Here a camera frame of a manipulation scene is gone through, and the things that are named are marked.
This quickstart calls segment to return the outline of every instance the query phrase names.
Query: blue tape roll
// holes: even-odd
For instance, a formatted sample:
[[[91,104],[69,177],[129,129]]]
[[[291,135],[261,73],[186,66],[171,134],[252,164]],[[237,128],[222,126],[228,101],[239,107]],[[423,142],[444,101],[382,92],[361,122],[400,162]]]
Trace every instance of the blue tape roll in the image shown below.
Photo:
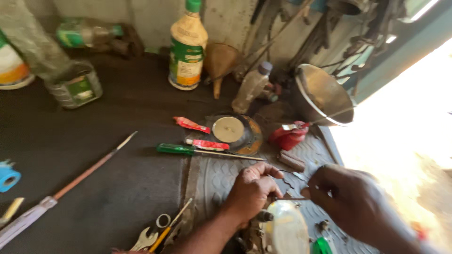
[[[11,165],[0,162],[0,192],[5,192],[20,180],[20,173],[13,170]]]

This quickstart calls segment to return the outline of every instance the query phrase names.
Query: red squeeze tube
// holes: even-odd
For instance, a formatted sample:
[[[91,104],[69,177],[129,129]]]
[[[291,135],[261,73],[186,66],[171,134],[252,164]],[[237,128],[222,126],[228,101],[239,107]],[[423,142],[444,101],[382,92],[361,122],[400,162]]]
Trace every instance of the red squeeze tube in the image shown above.
[[[185,141],[188,145],[193,145],[197,148],[201,148],[204,150],[212,150],[212,151],[224,151],[229,149],[229,145],[225,143],[217,143],[207,140],[199,140],[199,139],[187,139]]]
[[[205,133],[209,133],[210,134],[210,128],[199,125],[195,122],[192,122],[190,120],[188,120],[187,118],[184,117],[173,117],[174,120],[176,120],[176,124],[179,124],[180,126],[187,128],[187,129],[192,129],[192,130],[197,130],[197,131],[202,131]]]

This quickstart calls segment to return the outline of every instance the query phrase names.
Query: metal bowl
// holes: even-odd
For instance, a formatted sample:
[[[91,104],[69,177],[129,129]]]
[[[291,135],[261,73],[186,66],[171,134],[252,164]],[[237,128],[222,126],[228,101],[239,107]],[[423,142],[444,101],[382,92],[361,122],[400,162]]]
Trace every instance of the metal bowl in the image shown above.
[[[353,121],[353,109],[331,118],[325,118],[341,110],[351,108],[355,104],[347,91],[345,91],[335,78],[321,68],[310,64],[299,65],[295,73],[296,83],[291,87],[292,104],[294,109],[304,117],[305,121],[318,121],[316,124],[322,126],[347,126]],[[305,91],[301,83],[303,75],[304,80],[306,80],[306,87],[309,90],[308,92]],[[316,106],[308,94],[311,95],[311,98],[317,104],[322,105],[322,109]]]

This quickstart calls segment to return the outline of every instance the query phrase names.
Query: oil bottle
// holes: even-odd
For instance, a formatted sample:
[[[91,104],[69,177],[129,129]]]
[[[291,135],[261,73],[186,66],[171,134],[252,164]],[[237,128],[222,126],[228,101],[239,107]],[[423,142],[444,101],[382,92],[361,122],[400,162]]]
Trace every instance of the oil bottle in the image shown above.
[[[201,0],[186,0],[186,13],[171,26],[168,81],[177,89],[195,89],[201,77],[207,31],[201,23]]]

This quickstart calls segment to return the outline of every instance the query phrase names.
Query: yellow-handled screwdriver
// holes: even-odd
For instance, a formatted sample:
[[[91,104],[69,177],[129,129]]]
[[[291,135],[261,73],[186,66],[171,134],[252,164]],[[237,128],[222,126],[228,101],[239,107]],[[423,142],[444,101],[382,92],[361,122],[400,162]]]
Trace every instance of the yellow-handled screwdriver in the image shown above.
[[[159,247],[160,243],[163,241],[163,239],[166,237],[166,235],[169,233],[171,228],[176,224],[177,219],[182,215],[182,213],[187,209],[188,205],[192,202],[192,198],[188,200],[188,202],[185,204],[185,206],[180,210],[179,214],[174,218],[174,220],[171,222],[171,224],[165,228],[163,233],[157,238],[157,241],[155,241],[154,245],[149,249],[149,252],[154,252],[157,247]]]

